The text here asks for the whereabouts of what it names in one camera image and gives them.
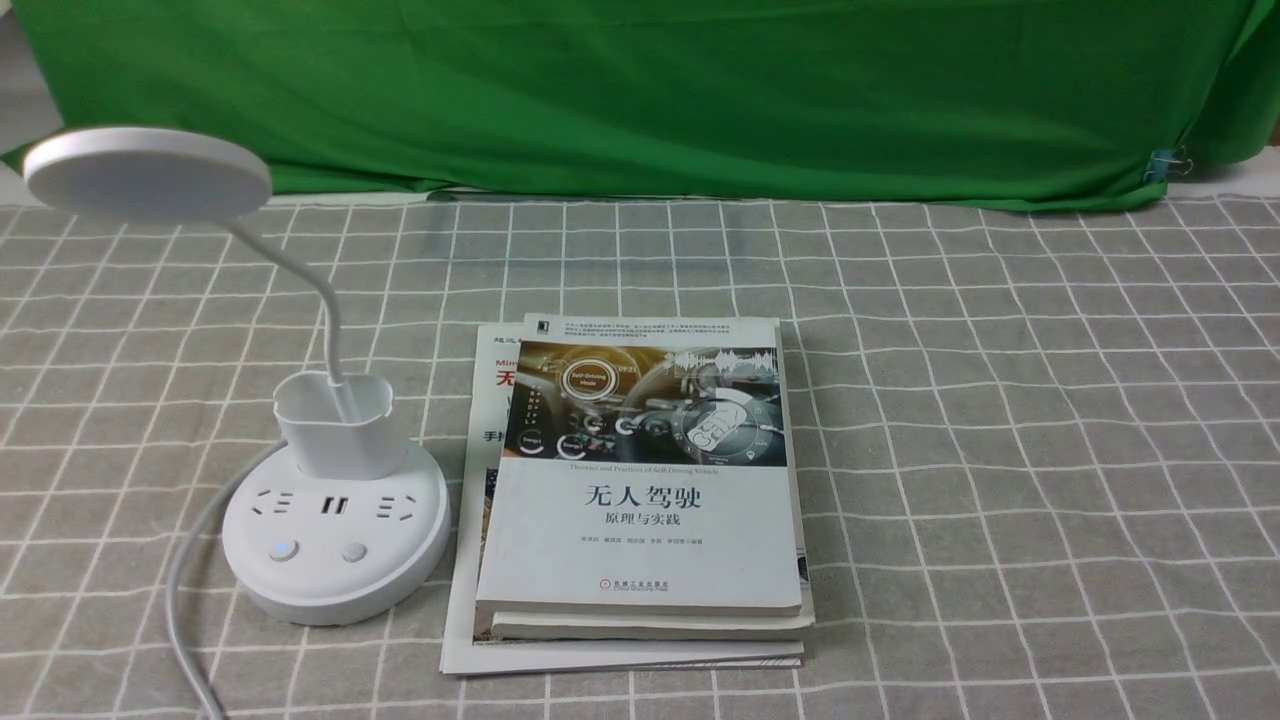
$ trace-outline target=blue-lit button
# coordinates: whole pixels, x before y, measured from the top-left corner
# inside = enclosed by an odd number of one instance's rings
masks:
[[[284,562],[298,553],[297,541],[280,541],[271,546],[271,560]]]

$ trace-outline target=publisher logo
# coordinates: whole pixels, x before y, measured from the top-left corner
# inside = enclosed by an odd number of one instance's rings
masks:
[[[667,580],[600,580],[602,591],[667,592]]]

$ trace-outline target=lamp base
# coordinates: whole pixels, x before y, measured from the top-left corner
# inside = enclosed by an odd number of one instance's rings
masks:
[[[346,625],[388,610],[426,580],[449,537],[444,473],[413,442],[376,480],[312,478],[285,446],[255,469],[223,518],[232,571],[268,615]]]

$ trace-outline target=power cord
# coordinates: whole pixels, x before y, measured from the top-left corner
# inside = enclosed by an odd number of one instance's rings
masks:
[[[169,574],[165,579],[164,588],[164,615],[165,626],[169,630],[169,647],[173,648],[175,656],[178,656],[178,666],[182,667],[182,674],[187,676],[187,683],[191,684],[191,689],[195,691],[196,697],[200,698],[200,705],[205,708],[205,714],[209,715],[210,720],[224,720],[227,715],[223,714],[221,707],[218,705],[218,694],[214,688],[210,687],[209,680],[200,673],[200,666],[196,664],[195,656],[191,655],[191,650],[187,647],[186,641],[178,633],[178,580],[182,578],[182,571],[187,566],[187,556],[191,555],[192,546],[196,544],[196,539],[200,533],[212,521],[214,515],[218,510],[227,502],[227,498],[236,492],[236,488],[244,482],[244,478],[250,475],[264,460],[270,457],[275,451],[285,446],[284,439],[276,441],[271,447],[264,450],[257,455],[257,457],[248,461],[247,465],[241,468],[236,475],[228,480],[221,489],[209,500],[209,505],[200,511],[200,516],[196,518],[195,524],[187,530],[187,537],[182,539],[182,544],[178,546],[178,552],[173,556],[173,562],[169,564]]]

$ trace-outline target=grid tablecloth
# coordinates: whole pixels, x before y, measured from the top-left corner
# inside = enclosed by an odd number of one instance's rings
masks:
[[[1275,717],[1277,214],[273,206],[253,225],[332,277],[347,365],[392,380],[454,501],[477,323],[783,318],[819,623],[796,671],[462,682],[436,673],[449,561],[305,630],[210,539],[186,633],[255,717]],[[0,231],[0,714],[191,717],[163,565],[276,437],[275,383],[320,366],[317,301],[211,228]]]

